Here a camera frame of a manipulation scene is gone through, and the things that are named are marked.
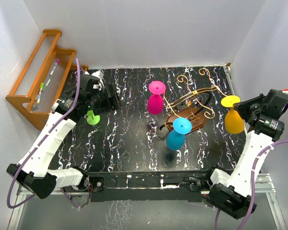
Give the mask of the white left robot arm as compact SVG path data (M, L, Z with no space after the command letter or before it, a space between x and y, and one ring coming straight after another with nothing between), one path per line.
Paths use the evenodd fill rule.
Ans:
M100 115L122 107L115 85L105 85L103 76L100 70L82 74L80 83L56 100L46 125L27 154L17 164L8 166L8 175L39 198L68 186L79 191L89 187L88 173L78 166L63 170L48 167L65 137L89 111Z

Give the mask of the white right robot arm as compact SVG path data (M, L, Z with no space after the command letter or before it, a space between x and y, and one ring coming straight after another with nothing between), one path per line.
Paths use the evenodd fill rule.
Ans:
M226 96L221 104L230 109L226 115L226 130L231 134L244 131L249 124L246 142L233 172L212 168L204 178L210 189L207 202L235 219L248 217L256 209L254 183L262 164L285 130L280 121L288 109L288 89L271 89L267 95L241 102L235 95Z

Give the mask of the green wine glass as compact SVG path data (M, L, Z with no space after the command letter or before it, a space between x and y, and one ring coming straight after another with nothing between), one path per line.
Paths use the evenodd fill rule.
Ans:
M87 111L86 121L88 124L94 126L99 123L100 115L95 115L93 110Z

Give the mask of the orange wine glass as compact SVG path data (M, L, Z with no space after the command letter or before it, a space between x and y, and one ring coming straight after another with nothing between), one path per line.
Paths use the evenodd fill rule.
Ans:
M225 128L231 134L239 134L244 131L244 122L239 113L234 110L234 104L239 102L240 98L235 95L226 96L221 100L221 105L230 109L225 116Z

